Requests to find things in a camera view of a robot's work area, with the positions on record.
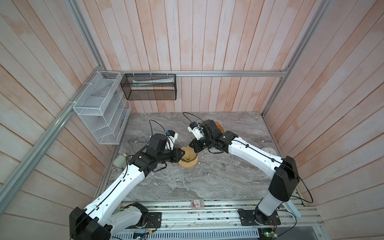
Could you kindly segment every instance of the gray marble floor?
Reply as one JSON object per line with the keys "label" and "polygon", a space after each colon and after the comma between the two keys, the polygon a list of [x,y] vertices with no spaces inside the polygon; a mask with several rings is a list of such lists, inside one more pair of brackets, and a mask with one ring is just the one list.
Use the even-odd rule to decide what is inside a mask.
{"label": "gray marble floor", "polygon": [[[258,148],[276,148],[260,114],[240,113],[198,113],[203,120],[220,122],[225,130],[232,131]],[[189,121],[182,113],[132,114],[124,133],[119,154],[134,154],[151,134],[149,119],[162,124],[165,130],[179,134],[175,145],[187,145],[193,139],[188,132]],[[153,124],[153,131],[161,132],[161,127]],[[211,154],[204,150],[198,155],[196,166],[190,169],[179,164],[168,164],[159,172],[151,172],[126,197],[126,201],[157,200],[221,200],[221,199],[261,199],[270,184],[270,178],[255,166],[237,156],[227,153]],[[121,173],[113,167],[110,183]]]}

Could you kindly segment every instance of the pink wood plank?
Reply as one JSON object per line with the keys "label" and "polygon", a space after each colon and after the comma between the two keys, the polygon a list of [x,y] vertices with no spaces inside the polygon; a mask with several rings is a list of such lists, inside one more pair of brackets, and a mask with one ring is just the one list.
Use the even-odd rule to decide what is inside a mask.
{"label": "pink wood plank", "polygon": [[[149,5],[151,7],[153,29],[155,32],[155,40],[157,47],[157,56],[159,59],[159,67],[160,70],[170,70],[170,56],[168,47],[169,44],[164,1],[150,1]],[[173,104],[173,102],[167,101],[167,103],[169,109],[168,111],[170,111],[171,104]],[[159,112],[167,111],[166,103],[164,100],[157,100],[157,106]]]}
{"label": "pink wood plank", "polygon": [[309,118],[309,120],[306,121],[303,126],[292,135],[290,140],[285,144],[282,144],[282,149],[284,149],[283,152],[295,154],[298,153],[297,151],[299,149],[300,151],[303,150],[304,143],[308,144],[309,142],[314,141],[322,132],[324,132],[328,127],[330,127],[339,118],[341,118],[343,114],[346,114],[351,108],[358,104],[365,96],[367,96],[371,91],[373,91],[378,85],[382,83],[382,80],[378,75],[382,73],[382,68],[383,66],[381,66],[373,75],[368,78],[367,81],[359,86],[356,91],[351,93],[351,95],[349,95],[345,101],[343,101],[339,106],[336,106],[336,104],[340,103],[340,100],[337,98],[345,95],[345,93],[340,94],[341,92],[345,91],[346,93],[350,93],[351,90],[349,87],[353,86],[353,84],[348,86],[350,81],[356,81],[356,83],[358,83],[361,80],[364,80],[364,76],[358,76],[358,79],[354,78],[356,77],[356,74],[359,73],[358,71],[352,73],[352,75],[348,77],[348,81],[346,80],[340,86],[340,89],[337,89],[332,94],[332,96],[326,100],[326,102]]}
{"label": "pink wood plank", "polygon": [[131,69],[140,71],[141,65],[139,54],[137,53],[136,45],[134,44],[135,39],[133,37],[125,2],[124,0],[111,0],[111,4]]}
{"label": "pink wood plank", "polygon": [[109,70],[115,70],[115,71],[120,70],[121,67],[120,67],[119,61],[113,49],[111,40],[109,39],[107,30],[105,29],[103,19],[101,18],[101,15],[95,0],[83,0],[83,2],[92,20],[92,23],[93,23],[92,25],[94,26],[95,31],[99,36],[100,42],[104,48],[109,64],[111,65],[111,69]]}
{"label": "pink wood plank", "polygon": [[308,26],[312,22],[312,19],[313,19],[314,15],[316,14],[317,10],[319,9],[321,3],[322,3],[321,0],[315,0],[307,18],[303,20],[304,24],[301,27],[299,34],[297,35],[295,41],[293,42],[292,47],[289,49],[288,55],[285,58],[281,69],[286,69],[288,67],[288,64],[289,64],[290,60],[292,59],[293,54],[295,53],[296,49],[298,48],[301,39],[303,39],[303,36],[304,36],[306,30],[308,29]]}
{"label": "pink wood plank", "polygon": [[244,70],[251,70],[275,1],[264,1]]}
{"label": "pink wood plank", "polygon": [[[277,45],[276,48],[278,48],[278,42],[282,41],[282,39],[274,41],[274,38],[276,35],[276,31],[278,30],[278,27],[280,25],[281,19],[284,17],[285,20],[288,20],[290,19],[291,15],[294,14],[294,12],[293,13],[288,12],[288,14],[285,14],[285,10],[287,8],[288,2],[289,2],[288,0],[281,0],[273,6],[263,37],[260,42],[260,46],[258,48],[256,57],[255,57],[255,60],[253,62],[252,70],[261,70],[265,62],[265,58],[267,57],[267,54],[271,48],[271,44],[275,43]],[[272,54],[276,54],[275,52],[276,50],[274,46],[272,46]],[[270,60],[270,62],[266,64],[265,69],[272,68],[274,61]]]}
{"label": "pink wood plank", "polygon": [[[140,65],[142,70],[150,70],[148,56],[147,56],[147,50],[146,46],[144,44],[144,38],[143,38],[143,32],[141,31],[141,25],[139,20],[139,14],[136,7],[135,0],[125,0],[125,5],[128,12],[128,18],[129,22],[131,23],[132,33],[133,37],[135,39],[135,45],[137,49],[137,53],[139,54],[140,59]],[[153,53],[153,46],[149,46],[151,49],[150,53]],[[146,113],[151,112],[157,112],[157,103],[156,101],[152,100],[142,100],[141,104],[143,106],[143,110]]]}
{"label": "pink wood plank", "polygon": [[201,78],[200,112],[208,112],[212,78]]}
{"label": "pink wood plank", "polygon": [[38,81],[44,90],[55,100],[57,105],[64,107],[69,101],[65,93],[52,79],[45,68],[35,58],[33,53],[20,40],[3,17],[0,17],[1,44],[17,59],[17,61]]}
{"label": "pink wood plank", "polygon": [[[193,2],[192,70],[202,70],[206,11],[206,0],[196,0]],[[199,112],[200,110],[200,89],[201,78],[192,78],[192,112]]]}
{"label": "pink wood plank", "polygon": [[71,66],[78,79],[87,79],[87,75],[81,67],[80,62],[78,61],[76,55],[71,49],[69,43],[65,39],[65,36],[60,31],[59,26],[55,22],[52,14],[50,13],[48,7],[45,5],[43,0],[28,1],[28,3],[33,8],[33,11],[36,13],[36,15],[39,17],[41,23],[44,25],[49,35],[56,43],[61,53],[64,55],[65,59]]}
{"label": "pink wood plank", "polygon": [[77,1],[77,5],[79,7],[79,11],[81,12],[81,14],[83,16],[85,24],[88,27],[89,33],[91,34],[93,41],[95,42],[96,48],[98,49],[98,51],[100,53],[100,57],[101,57],[104,65],[105,65],[105,68],[107,70],[111,70],[112,69],[111,64],[109,63],[107,54],[103,48],[103,45],[101,44],[100,38],[96,32],[95,26],[93,26],[93,22],[91,20],[91,17],[89,16],[87,7],[85,7],[83,0]]}
{"label": "pink wood plank", "polygon": [[257,78],[256,77],[249,77],[247,79],[247,83],[245,84],[245,89],[243,91],[243,96],[240,100],[239,107],[237,108],[237,111],[243,112],[246,110],[249,98],[252,95],[253,89],[255,88]]}
{"label": "pink wood plank", "polygon": [[[207,1],[207,15],[205,17],[203,70],[213,70],[215,62],[217,33],[220,23],[222,1]],[[201,79],[200,112],[209,110],[212,78]]]}
{"label": "pink wood plank", "polygon": [[310,205],[319,205],[382,184],[384,181],[384,175],[381,174],[383,164],[384,158],[382,157],[356,171],[313,189],[311,193],[316,197],[314,203]]}
{"label": "pink wood plank", "polygon": [[339,57],[339,54],[342,54],[343,51],[340,50],[342,48],[343,44],[348,44],[348,37],[354,32],[356,27],[361,22],[361,20],[364,18],[364,16],[367,14],[369,9],[374,4],[374,1],[363,3],[358,2],[354,9],[351,11],[350,15],[345,20],[344,24],[340,27],[334,38],[331,40],[329,45],[326,47],[322,55],[320,56],[319,60],[315,63],[314,67],[311,69],[311,71],[308,73],[308,75],[305,77],[303,83],[299,87],[299,92],[308,92],[305,95],[298,94],[298,96],[304,96],[300,102],[298,102],[297,96],[293,96],[291,101],[300,105],[293,109],[291,114],[288,116],[286,121],[280,126],[278,131],[275,133],[276,139],[280,138],[280,136],[283,134],[283,132],[288,128],[289,124],[292,123],[293,119],[298,116],[298,113],[301,112],[304,108],[304,105],[307,105],[309,102],[309,98],[312,98],[314,96],[314,91],[318,91],[320,89],[319,85],[322,86],[325,81],[325,74],[321,74],[322,71],[327,70],[327,68],[330,67],[328,64],[332,58]]}
{"label": "pink wood plank", "polygon": [[91,65],[91,71],[86,72],[87,75],[90,75],[92,73],[92,71],[97,67],[96,60],[93,57],[91,49],[88,46],[83,34],[80,32],[80,28],[77,25],[76,20],[75,20],[74,16],[72,15],[72,13],[70,12],[66,3],[63,1],[58,1],[58,4],[59,4],[61,10],[63,11],[65,19],[68,21],[68,23],[71,27],[71,30],[73,31],[74,35],[76,36],[76,39],[81,46],[81,49],[84,51],[84,54],[87,57],[89,64]]}
{"label": "pink wood plank", "polygon": [[65,95],[71,98],[76,92],[75,87],[80,86],[79,81],[76,81],[77,84],[75,86],[72,85],[70,80],[62,72],[60,66],[55,62],[49,51],[44,47],[43,43],[17,10],[16,6],[10,0],[2,1],[0,3],[0,14],[4,16],[9,26],[49,73],[55,81],[55,85],[57,84]]}
{"label": "pink wood plank", "polygon": [[316,206],[321,219],[329,220],[369,212],[382,207],[384,184]]}
{"label": "pink wood plank", "polygon": [[[231,22],[234,10],[235,1],[223,1],[217,34],[214,70],[222,70],[224,67],[225,53],[227,51],[229,33],[231,29]],[[217,100],[220,91],[220,82],[221,78],[212,78],[211,92],[209,98],[209,111],[216,111]],[[220,101],[220,104],[223,105],[224,110],[225,100]]]}
{"label": "pink wood plank", "polygon": [[69,66],[68,62],[65,60],[63,54],[60,52],[52,38],[49,36],[48,32],[36,16],[35,12],[32,10],[29,3],[26,2],[26,0],[15,0],[14,4],[22,13],[23,17],[34,30],[34,32],[39,37],[44,46],[53,56],[57,64],[61,67],[64,74],[71,81],[73,87],[75,89],[80,88],[80,80],[77,78],[77,76]]}
{"label": "pink wood plank", "polygon": [[49,11],[51,12],[57,25],[59,26],[68,44],[70,45],[73,53],[80,62],[80,65],[82,66],[85,74],[88,75],[87,73],[91,73],[93,71],[93,68],[91,67],[87,56],[85,55],[82,47],[80,46],[79,41],[77,40],[74,32],[72,31],[71,26],[69,25],[63,11],[61,10],[58,1],[44,0],[44,2],[47,5]]}
{"label": "pink wood plank", "polygon": [[[245,20],[250,1],[236,1],[233,11],[231,29],[228,37],[227,51],[224,59],[224,70],[233,70],[238,56],[239,46],[243,35]],[[223,78],[220,84],[216,111],[223,112],[230,90],[231,78]]]}
{"label": "pink wood plank", "polygon": [[4,69],[25,87],[53,116],[58,116],[61,108],[2,44],[0,44],[0,55],[2,56],[0,64]]}
{"label": "pink wood plank", "polygon": [[268,103],[268,100],[270,99],[272,93],[274,92],[274,90],[275,90],[275,88],[276,88],[277,83],[278,83],[280,80],[281,80],[281,78],[275,78],[275,79],[274,79],[274,81],[273,81],[273,83],[272,83],[272,85],[271,85],[271,88],[269,89],[269,91],[268,91],[268,93],[267,93],[267,95],[266,95],[266,97],[265,97],[265,99],[264,99],[264,102],[263,102],[262,105],[261,105],[261,108],[260,108],[260,111],[259,111],[260,113],[264,112],[264,110],[265,110],[265,106],[266,106],[266,104]]}
{"label": "pink wood plank", "polygon": [[181,70],[192,69],[192,1],[179,1],[180,65]]}
{"label": "pink wood plank", "polygon": [[[366,35],[366,37],[353,50],[353,52],[338,68],[338,70],[334,73],[334,75],[328,80],[327,83],[324,84],[324,86],[320,89],[320,91],[315,95],[315,97],[310,101],[310,103],[306,106],[306,108],[296,118],[296,120],[293,123],[293,125],[296,128],[295,131],[299,127],[301,127],[315,113],[315,111],[326,101],[327,98],[329,98],[329,96],[333,93],[333,91],[340,86],[342,81],[344,81],[348,77],[348,75],[352,73],[352,71],[356,69],[357,72],[353,74],[359,75],[360,72],[358,71],[361,71],[361,69],[363,68],[362,66],[366,65],[367,62],[372,62],[376,60],[379,62],[379,66],[382,64],[381,57],[377,57],[377,59],[375,59],[375,57],[377,56],[375,55],[375,52],[376,51],[382,52],[382,45],[384,43],[380,43],[375,50],[373,50],[373,48],[383,38],[384,38],[384,31],[381,32],[381,36],[380,34],[375,34],[375,36],[372,37],[372,35],[369,33]],[[363,59],[369,54],[370,51],[372,51],[372,53],[366,58],[366,60],[363,61]]]}
{"label": "pink wood plank", "polygon": [[[139,14],[141,31],[147,51],[148,63],[150,70],[159,70],[159,59],[156,50],[156,40],[153,28],[153,22],[151,17],[151,7],[149,5],[149,1],[138,1],[136,2],[137,12]],[[144,110],[146,110],[146,106],[151,106],[152,112],[157,113],[158,106],[156,100],[149,100],[149,104],[142,102],[144,106]]]}
{"label": "pink wood plank", "polygon": [[192,78],[181,78],[181,95],[183,112],[191,111]]}
{"label": "pink wood plank", "polygon": [[288,53],[293,46],[300,30],[302,29],[307,16],[309,15],[312,6],[314,5],[315,0],[306,0],[303,1],[299,12],[296,15],[296,18],[292,24],[292,27],[289,30],[289,33],[284,41],[283,46],[280,49],[279,55],[274,63],[273,70],[279,70],[282,68],[285,59],[288,56]]}
{"label": "pink wood plank", "polygon": [[225,102],[227,100],[231,79],[231,77],[221,78],[220,89],[217,97],[216,112],[224,112]]}
{"label": "pink wood plank", "polygon": [[308,189],[314,189],[381,158],[384,156],[384,148],[381,147],[383,141],[384,135],[382,134],[332,164],[305,178],[305,184]]}
{"label": "pink wood plank", "polygon": [[149,70],[148,57],[140,27],[140,20],[136,7],[136,2],[135,0],[125,0],[125,5],[128,13],[129,22],[131,24],[133,37],[135,39],[135,45],[137,53],[139,55],[141,69]]}
{"label": "pink wood plank", "polygon": [[[290,25],[296,16],[297,11],[295,9],[299,6],[295,6],[295,3],[300,3],[298,1],[291,3],[293,5],[292,11],[286,11],[289,1],[280,1],[278,4],[275,4],[272,8],[271,15],[269,17],[266,29],[263,34],[263,38],[260,42],[260,47],[257,51],[255,61],[252,66],[252,70],[270,70],[275,62],[274,57],[271,57],[266,60],[268,53],[272,56],[277,55],[280,50],[280,43],[284,41],[287,31],[283,29],[288,28],[287,25]],[[278,36],[275,38],[276,32],[280,30]],[[263,89],[263,86],[267,80],[267,77],[258,78],[253,88],[252,94],[249,98],[246,111],[253,111],[257,99],[260,96],[260,93]]]}
{"label": "pink wood plank", "polygon": [[225,107],[224,107],[225,112],[232,112],[236,95],[237,94],[242,95],[242,93],[238,93],[238,91],[241,90],[241,88],[239,87],[240,80],[241,80],[241,77],[231,78],[231,82],[229,84],[227,101],[225,102]]}
{"label": "pink wood plank", "polygon": [[[335,162],[337,159],[343,157],[349,152],[357,149],[363,144],[369,142],[373,138],[381,135],[383,133],[382,126],[372,125],[378,123],[378,118],[382,117],[383,109],[380,109],[369,118],[364,120],[362,123],[353,128],[350,132],[345,134],[336,142],[332,143],[321,153],[314,156],[311,160],[299,167],[300,176],[308,177],[314,172],[328,166],[329,164]],[[371,129],[364,129],[364,127],[371,124]]]}
{"label": "pink wood plank", "polygon": [[222,1],[207,1],[207,15],[205,17],[203,70],[213,70],[216,53],[217,34],[222,11]]}
{"label": "pink wood plank", "polygon": [[274,77],[268,77],[266,79],[266,82],[263,86],[263,89],[260,92],[260,95],[257,99],[256,105],[255,105],[255,108],[253,109],[253,111],[259,112],[259,113],[262,112],[262,104],[269,99],[269,98],[267,98],[267,95],[270,92],[271,87],[272,87],[273,83],[275,82],[275,80],[276,80],[276,78],[274,78]]}
{"label": "pink wood plank", "polygon": [[[244,69],[263,2],[262,0],[250,2],[248,13],[252,14],[248,14],[245,21],[234,70]],[[247,78],[232,78],[224,111],[237,111],[241,97],[243,96],[246,80]]]}
{"label": "pink wood plank", "polygon": [[[192,69],[193,2],[179,1],[180,65],[181,70]],[[191,111],[192,79],[181,78],[182,110]]]}
{"label": "pink wood plank", "polygon": [[215,112],[218,98],[218,91],[220,89],[221,78],[213,77],[211,82],[211,92],[209,94],[209,107],[208,111]]}
{"label": "pink wood plank", "polygon": [[[382,239],[384,229],[379,222],[373,219],[379,219],[384,214],[384,209],[377,209],[370,212],[364,212],[348,217],[324,221],[327,230],[332,239],[350,239],[362,237],[361,240]],[[357,221],[362,221],[360,227],[355,227]]]}
{"label": "pink wood plank", "polygon": [[[275,69],[276,66],[276,59],[279,55],[281,48],[287,38],[288,31],[292,28],[293,22],[295,18],[297,17],[297,14],[299,12],[299,9],[301,8],[303,1],[297,1],[297,0],[290,0],[288,2],[287,8],[284,12],[284,15],[281,19],[281,22],[279,24],[279,27],[276,31],[276,35],[273,39],[273,42],[271,44],[271,47],[268,50],[268,54],[265,58],[264,64],[262,69],[264,70],[270,70]],[[257,101],[255,102],[256,97],[251,98],[250,102],[248,103],[248,106],[251,108],[253,103],[255,102],[254,111],[260,112],[263,102],[265,101],[265,98],[274,83],[275,78],[267,78],[260,93],[258,93],[258,90],[256,92],[256,95],[258,94]]]}
{"label": "pink wood plank", "polygon": [[224,59],[224,70],[234,70],[239,53],[240,42],[243,36],[245,21],[247,19],[250,1],[236,1],[233,18],[228,37],[227,51]]}
{"label": "pink wood plank", "polygon": [[276,119],[279,117],[283,109],[286,111],[285,106],[292,96],[305,94],[297,93],[294,94],[297,88],[300,86],[305,76],[309,73],[317,59],[320,57],[328,43],[331,41],[332,37],[335,35],[343,21],[346,19],[352,8],[354,7],[356,1],[337,1],[334,2],[330,11],[327,14],[327,17],[322,22],[321,26],[315,33],[313,39],[309,43],[305,54],[302,56],[301,60],[297,64],[296,71],[291,73],[291,81],[289,84],[283,86],[282,91],[286,94],[280,94],[274,102],[274,107],[271,108],[267,115],[267,122],[271,126],[273,133],[277,131],[281,123],[277,122]]}
{"label": "pink wood plank", "polygon": [[96,0],[121,70],[132,70],[110,0]]}
{"label": "pink wood plank", "polygon": [[214,70],[223,70],[234,10],[235,1],[223,1],[217,34]]}
{"label": "pink wood plank", "polygon": [[[378,96],[382,94],[382,89],[383,87],[380,87],[380,89],[378,88],[377,91],[369,95],[365,101],[362,101],[336,124],[334,124],[333,127],[329,128],[324,134],[321,135],[321,137],[319,137],[295,157],[299,169],[302,172],[302,178],[319,171],[349,153],[346,152],[346,150],[350,149],[350,151],[352,151],[381,134],[379,126],[376,127],[375,125],[372,125],[374,126],[372,127],[372,130],[363,130],[363,127],[374,123],[377,121],[377,117],[381,116],[381,112],[383,112],[383,110],[376,113],[374,112],[383,106],[382,102],[372,103],[371,101],[382,99],[381,96]],[[364,109],[362,109],[362,107],[366,107],[369,104],[372,105],[371,109],[363,112]],[[348,146],[342,147],[336,154],[329,157],[329,155],[335,151],[336,147],[340,147],[341,144],[346,144],[345,142],[348,141],[348,138],[349,140],[352,139],[351,136],[356,136],[357,139],[347,144]]]}
{"label": "pink wood plank", "polygon": [[[275,1],[264,1],[262,11],[260,13],[260,18],[256,26],[255,34],[253,36],[252,44],[249,49],[247,60],[245,62],[244,70],[251,70],[253,62],[255,61],[256,54],[258,52],[264,31],[266,29],[269,17],[271,15],[272,8]],[[243,82],[240,83],[241,86],[245,85],[245,89],[239,92],[239,96],[235,99],[235,107],[238,104],[237,111],[245,111],[251,97],[253,88],[255,87],[257,78],[242,78]]]}
{"label": "pink wood plank", "polygon": [[0,92],[45,129],[55,120],[16,79],[0,66]]}
{"label": "pink wood plank", "polygon": [[127,101],[127,107],[129,107],[129,106],[131,106],[131,113],[137,113],[137,111],[136,111],[136,107],[135,107],[135,105],[133,104],[133,101]]}
{"label": "pink wood plank", "polygon": [[247,82],[248,82],[247,77],[241,77],[240,78],[239,86],[238,86],[237,92],[236,92],[236,97],[235,97],[235,100],[233,102],[232,112],[238,111],[240,101],[241,101],[241,98],[243,97],[243,93],[245,91],[245,86],[246,86]]}
{"label": "pink wood plank", "polygon": [[[180,40],[179,40],[179,11],[177,8],[177,0],[165,0],[167,32],[169,42],[169,56],[171,70],[180,70]],[[174,112],[182,111],[181,100],[181,80],[176,79],[177,85],[177,99],[173,101]],[[172,112],[172,105],[166,101],[167,111]]]}

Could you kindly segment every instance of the wire shelf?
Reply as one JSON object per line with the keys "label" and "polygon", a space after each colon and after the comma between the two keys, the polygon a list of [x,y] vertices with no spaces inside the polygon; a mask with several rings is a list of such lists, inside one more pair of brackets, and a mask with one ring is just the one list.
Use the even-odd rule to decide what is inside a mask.
{"label": "wire shelf", "polygon": [[97,142],[100,144],[119,144],[131,109],[131,106],[129,106],[129,108],[122,109],[112,133],[97,138]]}
{"label": "wire shelf", "polygon": [[73,109],[78,115],[102,116],[120,82],[119,72],[99,72],[81,94]]}

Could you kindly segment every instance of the aluminum frame rail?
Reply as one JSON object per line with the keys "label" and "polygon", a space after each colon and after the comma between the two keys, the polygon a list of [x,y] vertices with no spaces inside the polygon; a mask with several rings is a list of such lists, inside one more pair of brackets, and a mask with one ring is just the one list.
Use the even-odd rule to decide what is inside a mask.
{"label": "aluminum frame rail", "polygon": [[[291,201],[300,211],[302,217],[297,219],[296,226],[324,226],[324,222],[315,207],[304,207],[301,200],[292,198]],[[204,209],[192,210],[191,201],[174,202],[142,202],[150,212],[161,212],[162,221],[159,230],[184,230],[184,229],[221,229],[221,228],[249,228],[242,226],[238,209],[253,210],[260,200],[216,200],[204,201]],[[122,202],[123,209],[129,202]],[[281,227],[292,227],[295,218],[281,206],[278,214]],[[264,225],[252,228],[265,228]]]}
{"label": "aluminum frame rail", "polygon": [[284,77],[285,70],[252,70],[252,71],[118,71],[121,74],[175,74],[176,77]]}

